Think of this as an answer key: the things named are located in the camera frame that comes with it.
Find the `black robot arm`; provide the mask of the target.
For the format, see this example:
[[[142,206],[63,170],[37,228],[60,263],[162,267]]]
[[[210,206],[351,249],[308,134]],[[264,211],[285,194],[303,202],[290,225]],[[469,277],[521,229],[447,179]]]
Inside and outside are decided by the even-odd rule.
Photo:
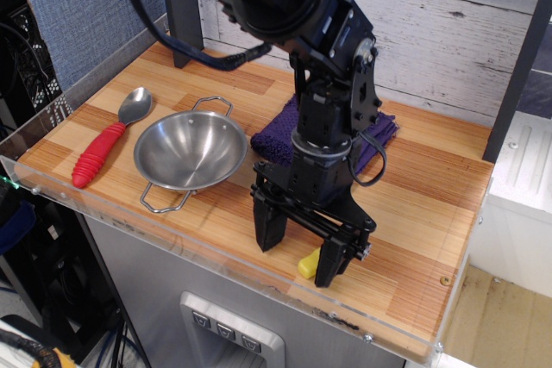
[[[243,31],[289,55],[298,101],[288,166],[258,162],[252,188],[257,243],[268,251],[294,221],[323,239],[315,284],[329,287],[367,256],[373,219],[351,187],[368,129],[380,117],[376,40],[354,0],[220,0]]]

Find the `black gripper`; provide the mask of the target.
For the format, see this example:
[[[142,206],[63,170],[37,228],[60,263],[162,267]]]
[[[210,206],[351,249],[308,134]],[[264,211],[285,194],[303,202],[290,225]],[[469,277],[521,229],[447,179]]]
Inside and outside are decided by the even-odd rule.
[[[256,242],[262,252],[277,246],[290,220],[323,240],[315,285],[328,288],[352,259],[363,260],[370,251],[369,236],[376,224],[353,199],[352,185],[368,187],[357,165],[361,149],[373,139],[364,133],[317,147],[298,132],[292,133],[293,159],[289,167],[259,161],[251,187],[254,199]]]

